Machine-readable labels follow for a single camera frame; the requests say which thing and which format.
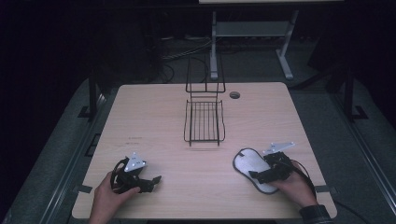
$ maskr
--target dark background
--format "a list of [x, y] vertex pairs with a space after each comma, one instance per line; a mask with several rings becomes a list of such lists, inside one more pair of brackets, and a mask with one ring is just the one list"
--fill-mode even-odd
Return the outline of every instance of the dark background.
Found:
[[[129, 8], [141, 2], [158, 3], [0, 3], [0, 220], [83, 80], [95, 74], [102, 91], [124, 83], [149, 83], [161, 66], [162, 36], [210, 35], [208, 10], [145, 14]], [[179, 2], [162, 1], [168, 6]], [[293, 38], [317, 38], [324, 32], [311, 65], [323, 71], [346, 60], [396, 127], [394, 1], [346, 1], [331, 13], [322, 12], [301, 10]]]

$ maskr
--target white slipper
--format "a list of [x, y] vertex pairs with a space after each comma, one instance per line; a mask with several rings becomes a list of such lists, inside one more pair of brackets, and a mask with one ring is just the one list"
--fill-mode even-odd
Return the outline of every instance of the white slipper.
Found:
[[256, 150], [252, 148], [241, 149], [233, 159], [233, 168], [247, 177], [261, 193], [272, 194], [277, 191], [277, 188], [265, 183], [260, 184], [258, 179], [250, 176], [249, 172], [260, 173], [270, 169], [268, 163]]

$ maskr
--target wire rack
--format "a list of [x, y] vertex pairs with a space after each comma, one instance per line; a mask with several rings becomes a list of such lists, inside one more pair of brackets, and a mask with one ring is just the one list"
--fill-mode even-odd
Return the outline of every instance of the wire rack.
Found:
[[188, 63], [186, 92], [190, 99], [186, 103], [186, 120], [184, 125], [184, 140], [192, 142], [217, 142], [225, 139], [223, 105], [219, 93], [225, 92], [224, 75], [221, 72], [215, 82], [208, 82], [207, 67], [205, 78], [200, 83], [192, 84], [191, 58]]

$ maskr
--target gray carpet floor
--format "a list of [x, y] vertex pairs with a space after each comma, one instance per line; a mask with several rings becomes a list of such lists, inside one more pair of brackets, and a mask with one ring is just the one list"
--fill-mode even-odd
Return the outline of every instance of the gray carpet floor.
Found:
[[[169, 55], [183, 52], [199, 43], [168, 40], [165, 43]], [[232, 52], [221, 51], [222, 66], [227, 82], [274, 82], [288, 86], [298, 84], [317, 73], [307, 62], [315, 43], [292, 42], [287, 59], [294, 80], [286, 80], [276, 58], [276, 41], [268, 43], [254, 40]], [[205, 66], [199, 60], [206, 59], [206, 52], [191, 57], [197, 66]], [[170, 83], [185, 83], [186, 57], [167, 61], [163, 73], [152, 83], [162, 83], [174, 74]], [[350, 123], [341, 112], [339, 99], [343, 91], [329, 94], [324, 87], [327, 78], [300, 90], [290, 91], [304, 129], [318, 159], [324, 178], [337, 201], [365, 217], [370, 223], [396, 223], [386, 197], [379, 187], [370, 164], [364, 158], [361, 142], [356, 132], [370, 148], [392, 186], [396, 158], [396, 132], [377, 109], [368, 91], [355, 81], [354, 105], [360, 105], [368, 119]], [[71, 217], [77, 198], [76, 188], [81, 185], [94, 152], [92, 139], [100, 137], [107, 115], [117, 95], [115, 87], [103, 95], [99, 112], [92, 122], [78, 118], [80, 109], [89, 104], [88, 81], [81, 83], [71, 99], [48, 143], [26, 179], [17, 199], [11, 207], [11, 223], [86, 223]], [[335, 223], [364, 223], [345, 207], [337, 205]], [[278, 223], [302, 223], [296, 220], [278, 220]], [[111, 223], [146, 223], [145, 220], [113, 220]]]

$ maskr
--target sleeve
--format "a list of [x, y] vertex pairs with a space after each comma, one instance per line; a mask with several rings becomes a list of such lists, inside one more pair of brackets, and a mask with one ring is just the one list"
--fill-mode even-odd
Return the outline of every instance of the sleeve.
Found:
[[324, 205], [312, 205], [302, 208], [300, 215], [304, 224], [333, 224]]

